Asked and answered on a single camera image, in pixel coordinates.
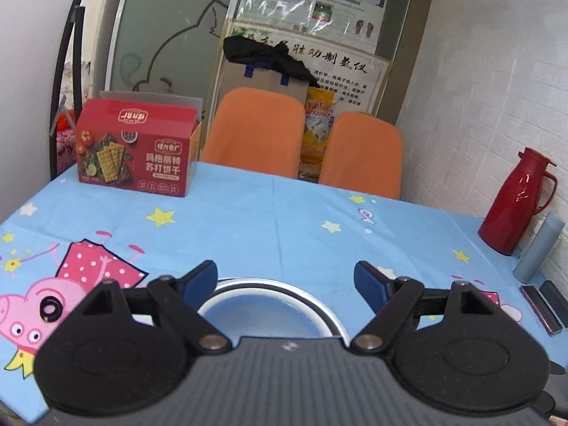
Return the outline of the right orange chair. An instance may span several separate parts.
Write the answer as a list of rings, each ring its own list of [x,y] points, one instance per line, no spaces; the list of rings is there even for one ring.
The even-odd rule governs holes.
[[[403,139],[392,124],[347,111],[334,121],[319,183],[398,199],[403,176]]]

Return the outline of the orange chair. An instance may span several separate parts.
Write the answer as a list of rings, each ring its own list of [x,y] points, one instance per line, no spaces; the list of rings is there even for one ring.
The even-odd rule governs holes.
[[[398,199],[403,176],[403,139],[392,124],[347,111],[334,121],[319,183]]]
[[[304,106],[256,88],[235,88],[215,112],[200,160],[295,179],[299,173]]]

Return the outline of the left orange chair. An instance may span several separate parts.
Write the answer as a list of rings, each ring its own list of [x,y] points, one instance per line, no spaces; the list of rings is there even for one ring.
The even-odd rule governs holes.
[[[295,179],[299,173],[304,106],[256,88],[235,88],[215,112],[200,160]]]

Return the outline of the white poster with chinese text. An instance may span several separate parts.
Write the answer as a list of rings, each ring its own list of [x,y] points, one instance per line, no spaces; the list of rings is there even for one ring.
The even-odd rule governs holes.
[[[287,45],[290,55],[311,71],[319,87],[334,92],[335,111],[373,114],[388,80],[391,63],[336,42],[262,24],[234,21],[227,34],[274,46]]]

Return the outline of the glass door with cartoon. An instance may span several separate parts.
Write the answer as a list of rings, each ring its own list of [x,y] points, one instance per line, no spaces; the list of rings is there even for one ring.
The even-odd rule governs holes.
[[[206,100],[230,0],[120,0],[107,91]]]

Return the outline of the wall poster with photos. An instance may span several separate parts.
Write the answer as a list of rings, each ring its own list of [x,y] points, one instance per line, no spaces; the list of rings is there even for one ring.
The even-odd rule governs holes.
[[[388,0],[240,0],[237,19],[301,32],[373,54]]]

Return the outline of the black phone on table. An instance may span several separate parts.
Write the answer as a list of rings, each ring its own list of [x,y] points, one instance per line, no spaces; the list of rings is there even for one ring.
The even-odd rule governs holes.
[[[562,332],[563,326],[535,286],[520,286],[520,293],[528,301],[548,335],[552,337]]]

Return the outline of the stainless steel bowl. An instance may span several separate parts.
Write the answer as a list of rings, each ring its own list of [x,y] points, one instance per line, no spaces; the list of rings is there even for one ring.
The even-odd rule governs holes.
[[[328,306],[303,289],[275,280],[222,279],[198,313],[235,345],[242,338],[349,342],[343,323]]]

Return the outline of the red cracker box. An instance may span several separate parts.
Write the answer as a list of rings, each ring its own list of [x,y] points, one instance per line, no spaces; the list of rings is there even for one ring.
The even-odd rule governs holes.
[[[79,181],[184,197],[195,170],[199,135],[195,108],[89,99],[76,127]]]

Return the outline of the red thermos jug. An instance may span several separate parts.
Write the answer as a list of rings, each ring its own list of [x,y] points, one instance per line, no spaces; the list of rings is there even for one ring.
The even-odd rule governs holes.
[[[548,157],[526,147],[507,176],[480,229],[480,238],[504,256],[511,256],[530,225],[556,194],[558,180],[547,171],[556,166]]]

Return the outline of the blue cartoon pig tablecloth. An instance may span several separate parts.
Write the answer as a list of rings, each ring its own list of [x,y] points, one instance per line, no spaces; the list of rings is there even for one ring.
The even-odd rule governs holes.
[[[2,223],[1,291],[82,280],[97,242],[148,279],[211,260],[222,277],[297,286],[354,335],[372,314],[353,286],[366,261],[430,288],[476,285],[565,365],[567,335],[547,334],[513,276],[516,259],[489,248],[479,227],[465,214],[212,164],[199,164],[183,198],[83,184],[69,169]]]

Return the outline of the black metal stand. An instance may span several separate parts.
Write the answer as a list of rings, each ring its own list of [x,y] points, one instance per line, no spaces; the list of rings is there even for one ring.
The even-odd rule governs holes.
[[[72,0],[65,19],[51,92],[49,166],[54,180],[75,163],[76,125],[86,99],[89,64],[83,59],[86,7]]]

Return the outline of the black remote on table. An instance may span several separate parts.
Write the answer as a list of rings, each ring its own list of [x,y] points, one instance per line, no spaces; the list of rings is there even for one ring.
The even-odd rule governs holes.
[[[546,301],[550,304],[553,311],[557,315],[560,322],[565,328],[568,327],[568,301],[558,290],[555,284],[546,280],[540,286],[540,293],[544,296]]]

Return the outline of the grey cylindrical bottle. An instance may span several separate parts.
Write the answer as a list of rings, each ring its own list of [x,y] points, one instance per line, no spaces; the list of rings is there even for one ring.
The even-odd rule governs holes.
[[[541,269],[561,237],[565,221],[555,212],[550,211],[544,217],[540,227],[532,237],[513,271],[515,278],[523,285],[528,285]]]

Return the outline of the black cloth on bag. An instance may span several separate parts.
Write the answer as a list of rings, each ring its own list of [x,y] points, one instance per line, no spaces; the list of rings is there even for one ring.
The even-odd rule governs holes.
[[[272,70],[286,77],[307,82],[312,88],[320,86],[305,64],[290,55],[284,42],[272,46],[242,35],[232,35],[223,41],[223,54],[226,60],[233,64]]]

